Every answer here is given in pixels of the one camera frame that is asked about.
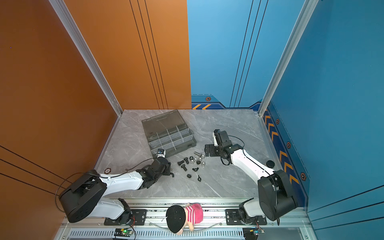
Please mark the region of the left aluminium corner post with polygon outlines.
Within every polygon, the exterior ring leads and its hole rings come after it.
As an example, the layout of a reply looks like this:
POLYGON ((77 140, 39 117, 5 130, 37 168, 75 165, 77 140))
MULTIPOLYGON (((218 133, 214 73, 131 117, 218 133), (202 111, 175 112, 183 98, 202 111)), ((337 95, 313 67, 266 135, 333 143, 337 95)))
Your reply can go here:
POLYGON ((123 114, 122 107, 120 106, 112 88, 110 87, 74 18, 72 17, 66 3, 62 0, 49 0, 49 2, 87 64, 89 70, 93 74, 95 80, 99 84, 101 90, 105 94, 113 110, 118 117, 121 117, 123 114))

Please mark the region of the right circuit board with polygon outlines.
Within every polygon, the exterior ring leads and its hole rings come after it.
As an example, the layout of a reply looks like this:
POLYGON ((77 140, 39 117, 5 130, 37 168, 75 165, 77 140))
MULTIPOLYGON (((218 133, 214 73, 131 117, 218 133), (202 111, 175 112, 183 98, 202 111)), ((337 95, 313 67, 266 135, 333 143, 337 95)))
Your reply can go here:
POLYGON ((243 228, 245 240, 257 240, 265 231, 262 228, 243 228))

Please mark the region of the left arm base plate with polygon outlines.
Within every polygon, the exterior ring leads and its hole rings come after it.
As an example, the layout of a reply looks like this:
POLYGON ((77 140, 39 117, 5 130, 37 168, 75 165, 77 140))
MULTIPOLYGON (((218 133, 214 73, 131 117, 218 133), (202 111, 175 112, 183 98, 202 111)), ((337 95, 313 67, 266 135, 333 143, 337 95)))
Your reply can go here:
POLYGON ((105 218, 105 226, 144 226, 147 217, 146 209, 124 211, 116 220, 105 218))

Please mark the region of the left circuit board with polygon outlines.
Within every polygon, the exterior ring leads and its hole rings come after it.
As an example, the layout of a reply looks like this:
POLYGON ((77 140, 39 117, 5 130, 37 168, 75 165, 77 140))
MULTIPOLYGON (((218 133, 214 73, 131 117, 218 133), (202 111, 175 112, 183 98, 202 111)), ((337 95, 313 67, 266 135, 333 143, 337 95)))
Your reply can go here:
POLYGON ((127 238, 133 238, 135 236, 134 230, 130 228, 123 228, 123 229, 115 229, 114 237, 117 239, 127 239, 127 238))

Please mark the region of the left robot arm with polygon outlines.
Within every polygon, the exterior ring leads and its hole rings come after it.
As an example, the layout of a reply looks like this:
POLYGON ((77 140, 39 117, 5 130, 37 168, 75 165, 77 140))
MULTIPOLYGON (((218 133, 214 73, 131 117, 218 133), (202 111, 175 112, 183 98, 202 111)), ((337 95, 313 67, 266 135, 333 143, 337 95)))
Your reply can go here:
POLYGON ((83 173, 59 195, 60 204, 70 223, 85 218, 105 218, 118 225, 131 225, 134 214, 128 203, 121 198, 106 196, 122 191, 148 189, 160 177, 171 175, 171 163, 164 157, 142 169, 117 175, 98 174, 91 170, 83 173))

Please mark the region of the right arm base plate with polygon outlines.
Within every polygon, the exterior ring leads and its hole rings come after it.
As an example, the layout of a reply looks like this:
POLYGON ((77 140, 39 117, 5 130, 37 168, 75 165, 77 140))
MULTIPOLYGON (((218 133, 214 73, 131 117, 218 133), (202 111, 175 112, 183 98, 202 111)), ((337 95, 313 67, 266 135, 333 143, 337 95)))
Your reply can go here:
POLYGON ((226 209, 226 223, 229 226, 235 225, 267 225, 265 216, 249 217, 244 210, 240 209, 226 209))

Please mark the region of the aluminium rail frame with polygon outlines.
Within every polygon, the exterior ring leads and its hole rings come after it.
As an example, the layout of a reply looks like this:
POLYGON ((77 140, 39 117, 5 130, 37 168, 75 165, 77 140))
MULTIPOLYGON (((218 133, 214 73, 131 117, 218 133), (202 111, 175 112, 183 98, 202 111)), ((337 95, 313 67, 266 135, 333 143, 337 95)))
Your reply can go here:
POLYGON ((269 220, 254 199, 124 199, 128 222, 91 216, 64 219, 56 240, 314 240, 302 208, 269 220))

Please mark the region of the circuit board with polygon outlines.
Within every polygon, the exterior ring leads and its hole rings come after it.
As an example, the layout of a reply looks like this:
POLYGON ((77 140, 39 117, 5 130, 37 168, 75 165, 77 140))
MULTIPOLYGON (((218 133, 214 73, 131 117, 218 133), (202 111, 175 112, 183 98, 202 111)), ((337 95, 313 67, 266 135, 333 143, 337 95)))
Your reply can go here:
POLYGON ((245 240, 257 240, 265 231, 262 228, 243 228, 245 240))
POLYGON ((134 230, 130 228, 123 228, 123 229, 115 229, 114 237, 117 239, 127 239, 127 238, 133 238, 135 236, 134 230))

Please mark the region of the grey plastic organizer box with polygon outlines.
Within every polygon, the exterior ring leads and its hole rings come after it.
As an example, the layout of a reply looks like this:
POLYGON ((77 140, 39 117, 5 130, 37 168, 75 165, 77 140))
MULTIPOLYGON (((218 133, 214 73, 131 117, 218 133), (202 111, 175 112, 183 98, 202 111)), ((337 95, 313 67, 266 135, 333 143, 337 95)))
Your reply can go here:
POLYGON ((197 145, 193 131, 177 110, 142 120, 142 125, 153 157, 159 149, 171 157, 197 145))

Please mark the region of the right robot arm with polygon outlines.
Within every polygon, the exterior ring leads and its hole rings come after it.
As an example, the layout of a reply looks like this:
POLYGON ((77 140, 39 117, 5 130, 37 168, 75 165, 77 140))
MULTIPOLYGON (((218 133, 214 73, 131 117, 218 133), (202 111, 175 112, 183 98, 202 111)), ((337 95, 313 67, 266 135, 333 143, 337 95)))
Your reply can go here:
POLYGON ((289 176, 283 170, 275 171, 250 156, 244 146, 233 144, 226 131, 214 130, 214 143, 206 145, 206 155, 227 160, 227 165, 240 168, 258 185, 258 198, 252 198, 239 204, 240 219, 251 224, 259 216, 270 221, 279 221, 280 217, 299 207, 299 201, 289 176))

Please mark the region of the aluminium corner post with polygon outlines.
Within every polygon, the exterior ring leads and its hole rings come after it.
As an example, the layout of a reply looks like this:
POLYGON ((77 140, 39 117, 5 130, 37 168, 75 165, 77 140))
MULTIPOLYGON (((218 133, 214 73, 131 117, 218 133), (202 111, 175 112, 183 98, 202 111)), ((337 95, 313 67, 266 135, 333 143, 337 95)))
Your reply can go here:
POLYGON ((295 22, 290 37, 261 102, 260 108, 258 110, 259 117, 262 117, 267 110, 267 107, 272 100, 272 97, 284 75, 284 72, 286 71, 286 68, 296 50, 298 43, 300 42, 300 39, 312 17, 318 2, 319 0, 304 1, 303 7, 295 22))
POLYGON ((49 0, 49 2, 87 64, 89 70, 93 74, 95 80, 99 84, 101 90, 105 94, 113 110, 118 117, 121 117, 123 114, 122 107, 120 106, 112 88, 110 87, 74 18, 72 17, 66 3, 62 0, 49 0))

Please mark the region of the right aluminium corner post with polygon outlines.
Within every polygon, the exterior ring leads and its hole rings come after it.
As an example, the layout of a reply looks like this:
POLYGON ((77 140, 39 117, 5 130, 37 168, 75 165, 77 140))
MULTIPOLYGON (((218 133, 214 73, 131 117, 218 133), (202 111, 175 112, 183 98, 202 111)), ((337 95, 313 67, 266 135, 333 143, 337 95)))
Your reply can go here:
POLYGON ((262 117, 267 110, 267 107, 272 100, 272 97, 284 75, 284 72, 286 71, 286 68, 296 50, 298 43, 300 42, 300 39, 312 17, 318 2, 319 0, 304 1, 303 7, 295 22, 290 37, 261 102, 260 108, 258 110, 259 117, 262 117))

